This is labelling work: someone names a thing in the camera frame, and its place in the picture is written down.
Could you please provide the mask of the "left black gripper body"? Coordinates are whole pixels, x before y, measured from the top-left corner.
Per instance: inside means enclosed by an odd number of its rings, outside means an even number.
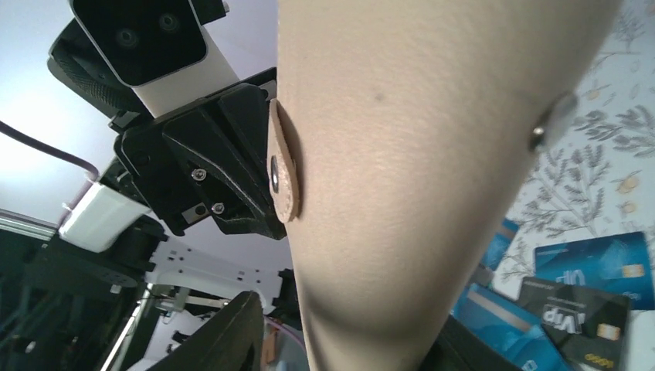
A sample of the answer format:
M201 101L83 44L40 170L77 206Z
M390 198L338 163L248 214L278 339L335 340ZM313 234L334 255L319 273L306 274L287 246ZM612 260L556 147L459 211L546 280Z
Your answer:
M227 235L286 236L269 192L269 68L158 118L137 117L114 152L145 203L176 236L210 218Z

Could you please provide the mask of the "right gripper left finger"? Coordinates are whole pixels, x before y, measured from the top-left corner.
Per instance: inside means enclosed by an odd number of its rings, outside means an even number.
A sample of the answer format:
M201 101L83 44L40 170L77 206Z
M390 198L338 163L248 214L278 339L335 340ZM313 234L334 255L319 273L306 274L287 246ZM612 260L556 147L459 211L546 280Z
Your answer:
M260 296L243 291L175 351L156 371L253 371L261 369L264 320Z

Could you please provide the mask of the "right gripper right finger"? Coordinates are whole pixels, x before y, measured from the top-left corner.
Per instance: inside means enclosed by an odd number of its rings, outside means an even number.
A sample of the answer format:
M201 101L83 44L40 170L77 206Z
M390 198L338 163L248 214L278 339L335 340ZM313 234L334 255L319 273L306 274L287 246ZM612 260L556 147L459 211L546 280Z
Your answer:
M518 368L449 315L419 370L518 371Z

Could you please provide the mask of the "beige leather card holder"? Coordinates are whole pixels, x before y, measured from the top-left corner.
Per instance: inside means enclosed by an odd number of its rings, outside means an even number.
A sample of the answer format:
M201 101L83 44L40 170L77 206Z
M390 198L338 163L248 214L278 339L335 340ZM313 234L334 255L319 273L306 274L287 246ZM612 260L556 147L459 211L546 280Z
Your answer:
M415 370L619 1L281 1L270 194L312 370Z

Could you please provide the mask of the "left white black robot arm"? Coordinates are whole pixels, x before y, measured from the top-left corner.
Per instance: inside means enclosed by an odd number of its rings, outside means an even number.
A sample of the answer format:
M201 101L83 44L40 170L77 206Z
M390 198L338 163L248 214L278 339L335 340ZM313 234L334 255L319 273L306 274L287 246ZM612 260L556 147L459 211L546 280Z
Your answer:
M38 248L2 231L3 370L95 370L130 302L156 285L226 299L156 370L258 370L264 315L294 296L293 273L245 272L175 237L205 219L227 235L286 231L268 193L268 69L156 120L113 120L117 160Z

